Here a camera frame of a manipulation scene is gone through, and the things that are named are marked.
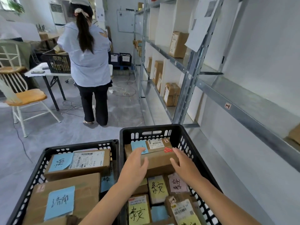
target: window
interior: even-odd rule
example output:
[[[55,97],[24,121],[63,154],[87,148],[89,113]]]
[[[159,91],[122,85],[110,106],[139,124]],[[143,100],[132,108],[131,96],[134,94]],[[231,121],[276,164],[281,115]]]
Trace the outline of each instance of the window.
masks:
[[[8,1],[10,0],[0,0],[0,10],[7,10],[7,11],[14,11],[12,8],[9,7]]]

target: wooden chair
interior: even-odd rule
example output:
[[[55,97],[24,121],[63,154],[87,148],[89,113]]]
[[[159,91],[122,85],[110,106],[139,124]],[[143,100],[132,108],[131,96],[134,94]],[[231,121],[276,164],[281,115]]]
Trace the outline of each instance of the wooden chair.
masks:
[[[3,80],[6,85],[11,87],[14,92],[22,92],[28,90],[27,83],[21,76],[22,73],[26,72],[26,68],[22,66],[21,56],[18,45],[16,45],[16,54],[8,53],[5,46],[1,46],[4,53],[0,53],[0,56],[6,56],[6,58],[0,57],[0,79]],[[18,59],[18,66],[14,66],[13,60]],[[1,60],[8,61],[10,66],[5,66]]]
[[[61,121],[55,116],[55,114],[46,106],[46,104],[43,102],[47,98],[47,95],[41,91],[40,89],[32,89],[32,90],[26,90],[19,93],[14,93],[14,91],[11,89],[11,87],[7,86],[6,83],[0,79],[0,90],[3,92],[3,94],[6,96],[6,103],[12,107],[13,109],[13,122],[18,123],[20,121],[24,137],[27,137],[24,121],[30,120],[32,118],[36,118],[38,116],[41,116],[46,113],[51,113],[53,117],[60,123]],[[45,106],[47,109],[47,112],[32,116],[27,119],[23,119],[22,113],[20,108],[32,106],[35,104],[41,103]]]

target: barcode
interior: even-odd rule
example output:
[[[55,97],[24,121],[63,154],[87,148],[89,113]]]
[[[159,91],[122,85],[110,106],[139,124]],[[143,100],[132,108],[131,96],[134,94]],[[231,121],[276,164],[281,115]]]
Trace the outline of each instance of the barcode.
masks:
[[[186,210],[187,210],[186,208],[183,208],[181,210],[178,210],[178,211],[174,212],[174,214],[178,215],[179,213],[185,212]]]
[[[77,161],[76,167],[78,167],[78,166],[79,166],[80,159],[81,159],[81,157],[79,157],[79,158],[78,158],[78,161]]]

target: white cap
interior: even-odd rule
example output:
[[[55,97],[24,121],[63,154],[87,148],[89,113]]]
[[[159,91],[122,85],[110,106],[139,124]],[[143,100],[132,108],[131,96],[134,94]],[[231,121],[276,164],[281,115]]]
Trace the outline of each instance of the white cap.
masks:
[[[70,0],[72,4],[91,6],[88,0]]]

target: light blue shirt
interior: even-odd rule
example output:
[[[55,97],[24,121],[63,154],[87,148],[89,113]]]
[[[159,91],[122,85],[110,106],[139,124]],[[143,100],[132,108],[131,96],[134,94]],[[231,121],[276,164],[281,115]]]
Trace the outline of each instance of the light blue shirt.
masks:
[[[89,28],[95,40],[93,54],[89,50],[82,52],[80,49],[76,23],[70,22],[64,26],[64,29],[57,44],[69,54],[71,76],[74,81],[82,87],[97,87],[110,83],[108,51],[111,42],[100,34],[100,32],[103,33],[103,30],[96,25],[91,25]]]

